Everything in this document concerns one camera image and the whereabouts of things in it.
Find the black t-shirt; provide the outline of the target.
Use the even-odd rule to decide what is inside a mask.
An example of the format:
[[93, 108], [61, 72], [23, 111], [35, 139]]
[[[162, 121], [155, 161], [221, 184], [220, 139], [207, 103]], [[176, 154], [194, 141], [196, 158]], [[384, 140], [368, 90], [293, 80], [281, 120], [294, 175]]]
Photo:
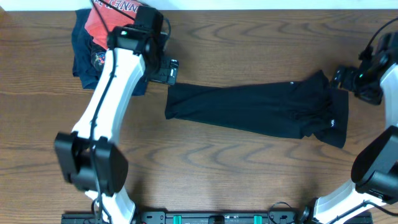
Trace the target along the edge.
[[297, 82], [232, 87], [177, 83], [169, 87], [166, 119], [240, 129], [278, 138], [319, 141], [342, 148], [348, 127], [348, 93], [332, 89], [319, 70]]

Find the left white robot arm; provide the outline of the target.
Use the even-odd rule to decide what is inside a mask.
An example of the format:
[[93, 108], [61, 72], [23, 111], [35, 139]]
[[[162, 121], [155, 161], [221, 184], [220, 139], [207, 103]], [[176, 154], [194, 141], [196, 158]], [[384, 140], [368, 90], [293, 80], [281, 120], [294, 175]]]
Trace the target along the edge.
[[118, 149], [123, 117], [139, 80], [173, 85], [179, 62], [164, 54], [170, 34], [115, 27], [93, 96], [70, 134], [54, 148], [66, 182], [92, 199], [91, 213], [66, 213], [62, 223], [131, 223], [136, 206], [124, 183], [128, 161]]

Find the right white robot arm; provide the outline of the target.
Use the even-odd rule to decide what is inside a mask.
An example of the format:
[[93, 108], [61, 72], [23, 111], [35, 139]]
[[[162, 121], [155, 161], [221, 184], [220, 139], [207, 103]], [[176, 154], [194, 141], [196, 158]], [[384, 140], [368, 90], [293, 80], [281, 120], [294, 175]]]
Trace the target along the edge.
[[384, 103], [386, 128], [358, 154], [350, 180], [316, 198], [301, 223], [358, 222], [366, 210], [397, 202], [397, 33], [384, 34], [376, 49], [367, 46], [359, 58], [358, 69], [338, 69], [331, 84], [370, 104]]

